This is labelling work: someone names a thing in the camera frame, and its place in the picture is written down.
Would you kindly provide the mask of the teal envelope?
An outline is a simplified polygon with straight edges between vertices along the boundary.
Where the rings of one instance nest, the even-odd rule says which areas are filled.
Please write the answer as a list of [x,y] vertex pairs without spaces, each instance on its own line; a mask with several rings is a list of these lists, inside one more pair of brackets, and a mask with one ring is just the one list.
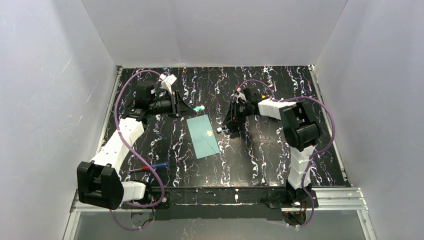
[[197,159],[220,153],[220,149],[207,114],[186,120]]

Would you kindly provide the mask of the green white glue stick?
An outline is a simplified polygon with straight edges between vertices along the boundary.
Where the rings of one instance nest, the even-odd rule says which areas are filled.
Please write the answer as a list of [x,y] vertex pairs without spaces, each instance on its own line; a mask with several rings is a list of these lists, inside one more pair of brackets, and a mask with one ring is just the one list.
[[196,113],[199,113],[199,112],[201,112],[201,111],[204,111],[204,110],[205,110],[205,107],[204,107],[203,105],[200,105],[200,106],[196,106],[193,110],[194,110]]

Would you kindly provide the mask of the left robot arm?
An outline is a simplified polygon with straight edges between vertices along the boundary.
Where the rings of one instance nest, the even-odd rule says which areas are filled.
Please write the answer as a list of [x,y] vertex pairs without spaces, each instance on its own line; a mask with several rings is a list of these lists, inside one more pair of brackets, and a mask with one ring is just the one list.
[[161,76],[160,90],[151,80],[139,82],[135,98],[124,110],[118,129],[89,162],[82,161],[76,170],[78,198],[81,203],[109,210],[122,203],[144,198],[147,186],[139,181],[121,181],[118,175],[127,154],[157,115],[181,118],[196,114],[173,90],[174,75]]

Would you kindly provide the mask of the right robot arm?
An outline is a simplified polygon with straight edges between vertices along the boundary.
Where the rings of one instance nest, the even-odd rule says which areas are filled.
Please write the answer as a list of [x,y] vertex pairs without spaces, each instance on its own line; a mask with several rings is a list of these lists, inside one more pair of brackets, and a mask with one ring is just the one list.
[[290,169],[286,190],[292,199],[299,199],[310,189],[311,156],[322,134],[311,97],[277,100],[267,95],[252,93],[250,88],[237,87],[235,100],[222,122],[224,128],[241,125],[248,116],[258,115],[280,120],[285,141],[290,146]]

